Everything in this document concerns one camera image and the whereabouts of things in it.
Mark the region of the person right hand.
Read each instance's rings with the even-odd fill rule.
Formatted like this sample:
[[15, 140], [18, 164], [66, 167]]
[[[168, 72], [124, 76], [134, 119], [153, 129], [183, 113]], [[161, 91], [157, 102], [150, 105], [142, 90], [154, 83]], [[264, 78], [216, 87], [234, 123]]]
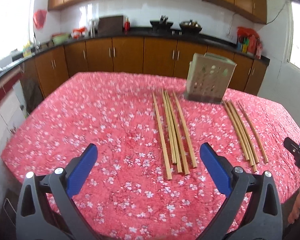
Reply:
[[296, 197], [292, 211], [288, 216], [288, 223], [293, 224], [299, 218], [299, 216], [300, 216], [300, 190]]

